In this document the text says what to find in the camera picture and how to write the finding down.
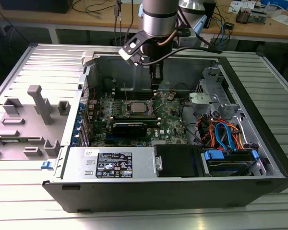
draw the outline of gray floor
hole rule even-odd
[[[51,43],[51,39],[46,29],[42,28],[17,28],[29,42],[33,43]],[[76,30],[59,30],[59,37],[63,44],[77,45],[109,45],[110,39],[113,38],[112,32],[91,31],[87,36],[86,31]],[[11,28],[5,37],[0,39],[0,85],[18,61],[21,54],[25,51],[27,43],[19,36],[19,34]],[[288,51],[287,44],[278,43],[258,43],[250,41],[240,41],[237,51],[245,52],[262,52],[273,65],[278,69]],[[288,81],[288,68],[283,73]]]

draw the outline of aluminum profile table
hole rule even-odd
[[[29,47],[0,87],[0,118],[7,97],[33,103],[26,94],[31,83],[41,84],[50,103],[72,102],[83,71],[82,53],[105,48],[118,51],[104,46]],[[220,56],[228,58],[288,156],[288,83],[266,58],[255,53],[223,52]],[[0,161],[0,229],[288,229],[288,189],[239,208],[67,213],[40,185],[47,173],[53,173],[41,171],[42,162]]]

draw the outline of green circuit board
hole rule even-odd
[[[144,100],[132,100],[132,102],[144,103]],[[100,98],[98,101],[98,108],[96,109],[97,116],[93,117],[93,138],[91,140],[92,147],[101,146],[136,146],[136,147],[150,147],[156,143],[166,143],[166,144],[186,144],[187,136],[183,125],[180,121],[179,107],[180,100],[173,99],[168,100],[166,93],[161,93],[159,96],[151,102],[152,109],[157,109],[153,116],[158,119],[160,123],[158,127],[149,127],[147,129],[147,134],[145,137],[140,138],[117,138],[113,137],[109,131],[109,126],[111,125],[111,117],[113,114],[116,117],[126,117],[127,109],[125,100],[114,100],[110,96],[105,96]],[[148,123],[150,121],[141,120],[143,123]]]

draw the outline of sticker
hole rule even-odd
[[[132,178],[132,153],[98,153],[96,177]]]
[[[97,153],[99,153],[99,149],[97,150],[97,149],[86,149],[85,151],[84,151],[84,156],[86,157],[86,156],[94,156],[94,155],[96,155]]]

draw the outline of motherboard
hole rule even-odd
[[[173,94],[126,93],[124,97],[105,93],[90,107],[92,147],[187,143],[180,121],[180,99]]]

